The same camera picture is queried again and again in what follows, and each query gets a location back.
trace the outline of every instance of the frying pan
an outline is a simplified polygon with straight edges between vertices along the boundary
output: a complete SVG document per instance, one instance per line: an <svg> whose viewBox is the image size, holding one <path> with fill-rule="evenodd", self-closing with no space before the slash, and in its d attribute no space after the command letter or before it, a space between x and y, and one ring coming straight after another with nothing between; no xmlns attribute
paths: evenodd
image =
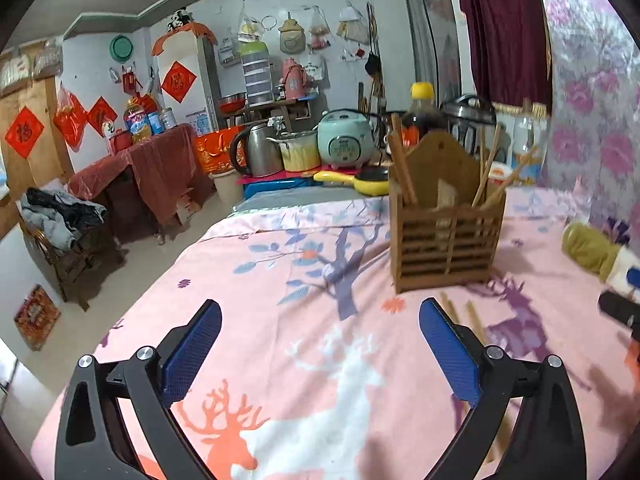
<svg viewBox="0 0 640 480"><path fill-rule="evenodd" d="M340 182L353 186L357 192L368 196L389 194L389 168L383 166L367 166L358 174L347 175L337 171L319 171L314 175L316 182Z"/></svg>

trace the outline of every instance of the panda plush toy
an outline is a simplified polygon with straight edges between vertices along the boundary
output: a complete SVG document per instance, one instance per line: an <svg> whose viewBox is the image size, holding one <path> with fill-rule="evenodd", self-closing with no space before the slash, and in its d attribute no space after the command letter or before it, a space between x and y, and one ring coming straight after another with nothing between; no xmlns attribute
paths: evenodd
<svg viewBox="0 0 640 480"><path fill-rule="evenodd" d="M176 10L171 16L169 16L169 23L166 25L167 33L180 28L187 23L191 23L193 20L191 16L187 14L187 7Z"/></svg>

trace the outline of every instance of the red plastic bag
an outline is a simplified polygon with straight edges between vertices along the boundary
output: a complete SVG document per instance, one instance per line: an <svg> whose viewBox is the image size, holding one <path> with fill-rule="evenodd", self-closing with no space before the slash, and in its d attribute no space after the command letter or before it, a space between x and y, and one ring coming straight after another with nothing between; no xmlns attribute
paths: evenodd
<svg viewBox="0 0 640 480"><path fill-rule="evenodd" d="M80 150L82 134L87 124L86 110L78 98L60 83L58 91L58 110L53 123L65 137L66 143L76 153Z"/></svg>

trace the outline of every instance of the tiled floor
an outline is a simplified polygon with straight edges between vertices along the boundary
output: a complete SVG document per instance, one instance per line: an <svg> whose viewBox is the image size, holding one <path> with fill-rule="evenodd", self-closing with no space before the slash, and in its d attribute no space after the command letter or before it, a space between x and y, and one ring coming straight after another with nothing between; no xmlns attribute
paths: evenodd
<svg viewBox="0 0 640 480"><path fill-rule="evenodd" d="M106 278L104 269L95 271L97 290L89 299L91 308L83 312L75 303L59 305L62 311L49 339L40 352L18 366L9 390L2 418L23 452L31 443L56 397L71 376L78 358L92 352L108 329L174 263L180 253L200 238L215 222L229 214L218 195L206 202L190 219L187 229L167 237L158 246L152 237L124 246L126 263Z"/></svg>

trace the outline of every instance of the silver screw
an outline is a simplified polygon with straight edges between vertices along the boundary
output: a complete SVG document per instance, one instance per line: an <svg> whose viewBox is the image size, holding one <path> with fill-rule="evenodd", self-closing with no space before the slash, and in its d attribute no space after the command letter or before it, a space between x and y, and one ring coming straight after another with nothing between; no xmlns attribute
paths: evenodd
<svg viewBox="0 0 640 480"><path fill-rule="evenodd" d="M87 368L92 362L94 362L94 358L90 355L83 355L78 359L78 366L81 368Z"/></svg>
<svg viewBox="0 0 640 480"><path fill-rule="evenodd" d="M504 357L504 351L499 346L489 346L486 349L486 354L491 359L502 359Z"/></svg>
<svg viewBox="0 0 640 480"><path fill-rule="evenodd" d="M151 346L143 346L136 352L136 357L141 361L146 361L154 354L154 349Z"/></svg>
<svg viewBox="0 0 640 480"><path fill-rule="evenodd" d="M557 355L550 355L546 360L549 362L549 366L552 366L553 368L559 368L562 366L562 359Z"/></svg>

